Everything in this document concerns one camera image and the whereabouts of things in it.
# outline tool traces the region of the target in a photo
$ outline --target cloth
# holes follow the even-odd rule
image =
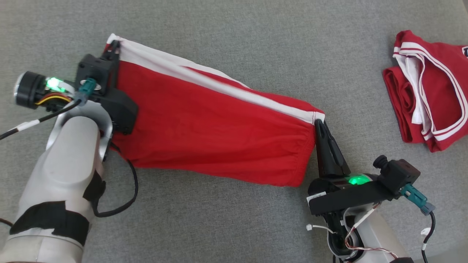
[[[468,133],[468,47],[428,43],[410,30],[396,36],[399,67],[384,70],[403,141],[443,151]]]
[[[299,186],[322,111],[258,92],[226,74],[111,35],[121,43],[117,88],[139,106],[131,135],[113,142],[136,167],[192,170]]]

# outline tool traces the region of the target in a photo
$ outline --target green led indicator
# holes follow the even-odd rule
[[[354,177],[351,177],[348,182],[350,184],[354,184],[354,185],[360,185],[360,184],[365,184],[365,183],[368,183],[370,182],[371,179],[369,179],[369,177],[365,176],[365,175],[358,175],[358,176],[354,176]]]
[[[64,88],[59,88],[61,82],[63,82],[63,80],[59,80],[57,78],[50,78],[47,80],[46,86],[49,87],[51,90],[65,92]]]

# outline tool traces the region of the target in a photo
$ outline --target black cable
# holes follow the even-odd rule
[[[8,221],[8,220],[5,220],[5,219],[3,219],[3,218],[0,218],[0,223],[3,223],[3,224],[5,224],[5,225],[7,225],[7,226],[9,226],[9,227],[12,227],[12,226],[13,226],[13,223],[12,223],[12,222],[10,222],[10,221]]]
[[[40,118],[40,119],[37,119],[37,120],[39,121],[39,123],[45,122],[46,120],[50,120],[50,119],[52,119],[52,118],[54,118],[54,117],[56,117],[56,116],[58,116],[58,115],[60,115],[60,114],[62,114],[62,113],[64,113],[64,112],[67,112],[67,111],[69,111],[69,110],[75,108],[75,107],[78,106],[80,103],[81,103],[81,100],[77,100],[75,103],[73,103],[72,105],[70,105],[70,107],[63,108],[63,109],[61,109],[61,110],[58,110],[58,111],[56,111],[56,112],[54,112],[54,113],[52,113],[52,114],[49,114],[49,115],[44,116],[44,117],[42,117],[42,118]],[[6,137],[8,137],[8,136],[10,136],[10,135],[13,135],[13,134],[15,134],[15,133],[17,133],[17,132],[19,132],[18,128],[13,128],[13,129],[7,131],[7,132],[4,133],[4,134],[1,134],[1,135],[0,135],[0,140],[3,140],[3,139],[5,139]]]
[[[434,212],[431,211],[429,215],[431,216],[431,221],[432,221],[431,230],[429,231],[429,234],[427,234],[426,238],[424,238],[423,244],[427,244],[432,234],[434,233],[434,229],[436,228],[436,217],[434,216]],[[428,263],[425,248],[421,250],[421,254],[423,254],[424,263]]]
[[[120,153],[120,149],[114,143],[111,142],[110,146],[116,149]],[[99,205],[99,199],[93,201],[91,205],[93,207],[93,212],[96,217],[99,217],[99,218],[109,217],[109,216],[116,215],[120,212],[123,212],[125,209],[129,208],[133,204],[133,202],[135,202],[135,200],[137,199],[137,195],[138,195],[137,171],[135,170],[135,167],[133,166],[132,162],[129,159],[127,159],[127,163],[130,166],[130,169],[132,169],[133,180],[135,182],[135,194],[133,195],[133,198],[130,201],[128,201],[126,204],[124,204],[123,206],[116,208],[112,211],[108,211],[108,212],[98,212],[97,206]]]

